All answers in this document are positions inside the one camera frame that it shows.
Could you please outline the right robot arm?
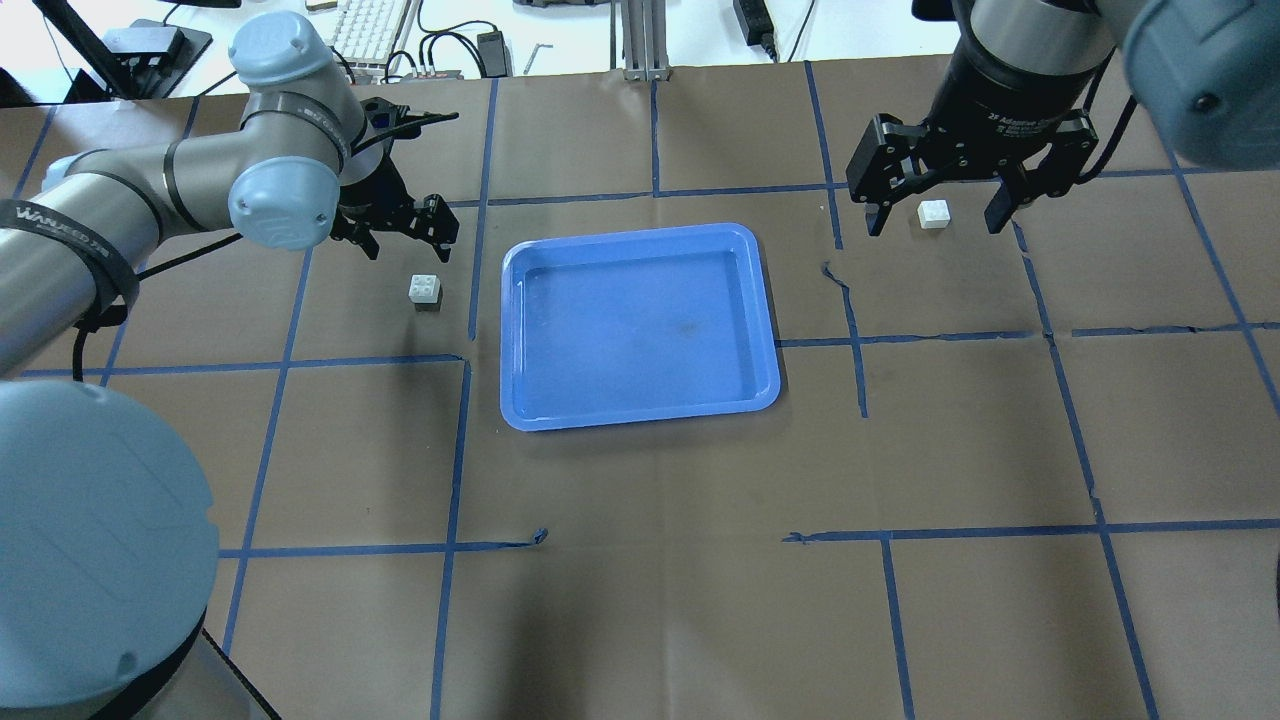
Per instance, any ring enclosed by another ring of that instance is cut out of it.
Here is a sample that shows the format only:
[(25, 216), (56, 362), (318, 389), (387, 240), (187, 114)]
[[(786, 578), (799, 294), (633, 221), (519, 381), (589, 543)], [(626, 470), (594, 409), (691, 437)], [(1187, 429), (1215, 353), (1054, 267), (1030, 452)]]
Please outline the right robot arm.
[(1138, 108), (1199, 167), (1277, 167), (1275, 1), (914, 1), (911, 14), (959, 40), (925, 118), (876, 115), (847, 164), (870, 236), (905, 199), (988, 179), (998, 233), (1094, 179)]

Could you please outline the white block near right arm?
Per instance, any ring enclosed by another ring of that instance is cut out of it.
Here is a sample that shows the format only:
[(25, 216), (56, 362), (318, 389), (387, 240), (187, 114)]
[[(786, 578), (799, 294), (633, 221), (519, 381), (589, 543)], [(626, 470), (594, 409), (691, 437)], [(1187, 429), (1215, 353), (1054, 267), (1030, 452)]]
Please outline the white block near right arm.
[(950, 227), (952, 215), (945, 199), (927, 199), (916, 206), (916, 222), (924, 231), (941, 231)]

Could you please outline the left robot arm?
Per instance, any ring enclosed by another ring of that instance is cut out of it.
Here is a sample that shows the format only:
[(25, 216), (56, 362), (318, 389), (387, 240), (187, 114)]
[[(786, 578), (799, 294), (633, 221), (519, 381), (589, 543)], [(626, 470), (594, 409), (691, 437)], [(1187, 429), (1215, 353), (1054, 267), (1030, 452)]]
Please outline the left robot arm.
[(18, 380), (58, 336), (125, 322), (150, 258), (224, 231), (268, 249), (328, 240), (375, 258), (378, 232), (447, 261), (445, 201), (410, 195), (398, 140), (457, 119), (360, 99), (296, 12), (229, 47), (250, 95), (233, 131), (52, 163), (3, 200), (3, 716), (163, 717), (206, 642), (219, 562), (198, 460), (152, 409), (84, 379)]

